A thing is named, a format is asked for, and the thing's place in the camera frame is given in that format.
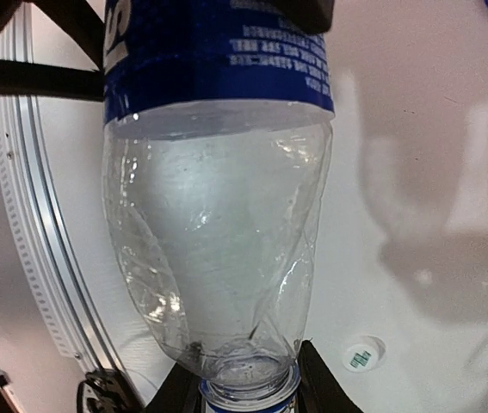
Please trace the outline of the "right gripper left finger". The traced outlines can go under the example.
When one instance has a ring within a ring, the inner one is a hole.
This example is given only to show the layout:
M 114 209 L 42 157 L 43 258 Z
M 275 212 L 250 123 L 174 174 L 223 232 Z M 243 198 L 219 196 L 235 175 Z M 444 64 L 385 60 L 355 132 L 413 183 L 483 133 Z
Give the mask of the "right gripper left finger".
M 201 413 L 203 400 L 199 390 L 201 379 L 182 367 L 174 365 L 160 385 L 145 413 Z

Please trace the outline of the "white bottle cap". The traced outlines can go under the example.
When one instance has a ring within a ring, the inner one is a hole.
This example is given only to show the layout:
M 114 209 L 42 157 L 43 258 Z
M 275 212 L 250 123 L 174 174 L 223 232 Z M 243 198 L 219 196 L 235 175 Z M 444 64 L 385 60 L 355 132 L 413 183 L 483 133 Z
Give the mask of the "white bottle cap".
M 380 359 L 379 350 L 366 343 L 358 343 L 348 347 L 342 358 L 343 366 L 352 373 L 365 373 L 373 370 Z

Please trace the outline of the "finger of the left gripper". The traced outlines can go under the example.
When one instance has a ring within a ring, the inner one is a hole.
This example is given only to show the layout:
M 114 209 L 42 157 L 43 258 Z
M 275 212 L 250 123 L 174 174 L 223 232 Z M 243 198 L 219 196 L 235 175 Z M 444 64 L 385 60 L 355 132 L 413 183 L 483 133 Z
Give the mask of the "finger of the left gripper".
M 33 4 L 75 41 L 97 69 L 83 71 L 0 59 L 0 96 L 47 96 L 101 102 L 105 24 L 99 15 L 86 1 L 34 1 Z M 0 1 L 0 33 L 21 6 L 21 1 Z
M 270 0 L 293 25 L 306 34 L 330 31 L 335 0 Z

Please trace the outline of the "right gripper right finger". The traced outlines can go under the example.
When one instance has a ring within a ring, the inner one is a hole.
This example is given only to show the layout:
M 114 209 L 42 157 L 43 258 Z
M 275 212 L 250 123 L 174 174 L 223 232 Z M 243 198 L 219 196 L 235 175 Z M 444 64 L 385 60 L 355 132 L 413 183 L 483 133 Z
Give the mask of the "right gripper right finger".
M 301 380 L 296 393 L 296 412 L 362 413 L 339 385 L 311 341 L 301 343 L 298 364 Z

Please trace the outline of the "clear pepsi bottle blue label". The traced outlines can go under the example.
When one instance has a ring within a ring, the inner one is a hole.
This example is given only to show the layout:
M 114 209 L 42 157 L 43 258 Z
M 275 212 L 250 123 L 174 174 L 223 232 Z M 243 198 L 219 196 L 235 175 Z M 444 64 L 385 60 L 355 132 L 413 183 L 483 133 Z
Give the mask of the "clear pepsi bottle blue label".
M 104 209 L 127 290 L 215 412 L 300 383 L 334 105 L 324 34 L 269 1 L 108 1 Z

